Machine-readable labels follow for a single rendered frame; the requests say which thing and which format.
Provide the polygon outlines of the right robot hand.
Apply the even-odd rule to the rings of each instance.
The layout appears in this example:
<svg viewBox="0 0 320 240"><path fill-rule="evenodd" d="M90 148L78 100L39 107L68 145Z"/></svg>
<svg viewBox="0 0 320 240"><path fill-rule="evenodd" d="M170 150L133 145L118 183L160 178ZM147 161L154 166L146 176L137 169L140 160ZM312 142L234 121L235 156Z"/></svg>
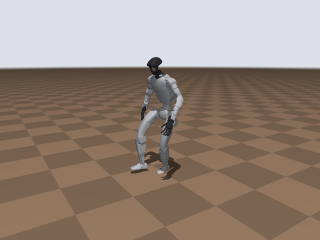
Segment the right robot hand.
<svg viewBox="0 0 320 240"><path fill-rule="evenodd" d="M141 120L143 120L144 119L144 113L145 113L145 111L146 111L146 106L143 106L143 108L142 108L142 111L141 111Z"/></svg>

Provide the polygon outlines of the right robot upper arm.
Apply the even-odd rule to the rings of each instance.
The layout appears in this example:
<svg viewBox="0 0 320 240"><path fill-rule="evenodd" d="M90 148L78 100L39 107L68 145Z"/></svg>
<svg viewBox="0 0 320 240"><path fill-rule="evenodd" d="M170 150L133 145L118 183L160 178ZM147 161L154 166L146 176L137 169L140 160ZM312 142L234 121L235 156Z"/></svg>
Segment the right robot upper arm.
<svg viewBox="0 0 320 240"><path fill-rule="evenodd" d="M152 86L152 83L151 83L151 77L153 75L149 76L146 80L147 80L147 91L146 91L146 94L147 95L152 95L154 90L153 90L153 86Z"/></svg>

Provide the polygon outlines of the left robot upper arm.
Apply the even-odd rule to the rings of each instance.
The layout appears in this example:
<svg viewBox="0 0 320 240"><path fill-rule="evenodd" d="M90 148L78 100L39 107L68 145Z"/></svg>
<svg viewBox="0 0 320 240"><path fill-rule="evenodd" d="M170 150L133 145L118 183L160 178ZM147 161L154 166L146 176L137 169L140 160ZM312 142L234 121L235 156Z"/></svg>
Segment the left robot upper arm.
<svg viewBox="0 0 320 240"><path fill-rule="evenodd" d="M165 81L166 81L167 87L169 87L171 89L171 91L173 92L173 94L176 96L175 103L177 102L178 97L181 97L183 99L183 96L177 86L176 80L174 78L167 77L165 79ZM183 99L183 101L184 101L184 99Z"/></svg>

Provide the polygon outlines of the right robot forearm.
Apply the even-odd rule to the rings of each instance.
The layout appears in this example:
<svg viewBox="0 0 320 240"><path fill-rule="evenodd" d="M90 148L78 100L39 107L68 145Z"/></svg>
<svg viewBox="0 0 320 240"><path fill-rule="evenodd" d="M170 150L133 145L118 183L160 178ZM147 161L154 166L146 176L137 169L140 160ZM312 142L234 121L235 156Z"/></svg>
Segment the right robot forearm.
<svg viewBox="0 0 320 240"><path fill-rule="evenodd" d="M143 106L142 106L142 108L144 107L144 106L146 106L146 109L148 108L148 105L149 105L149 102L150 102L150 98L151 98L151 95L149 95L149 94L146 94L147 93L147 89L146 89L146 92L145 92L145 98L144 98L144 101L143 101Z"/></svg>

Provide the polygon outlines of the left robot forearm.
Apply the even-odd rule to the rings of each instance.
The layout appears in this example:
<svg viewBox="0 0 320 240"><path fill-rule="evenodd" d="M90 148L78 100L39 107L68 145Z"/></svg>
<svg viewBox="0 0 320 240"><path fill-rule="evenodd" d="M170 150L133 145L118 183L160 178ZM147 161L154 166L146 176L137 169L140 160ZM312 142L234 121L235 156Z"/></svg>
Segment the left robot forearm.
<svg viewBox="0 0 320 240"><path fill-rule="evenodd" d="M183 98L178 97L176 100L176 104L174 104L174 107L172 111L170 112L171 118L173 121L175 120L176 116L178 115L179 110L182 108L183 105Z"/></svg>

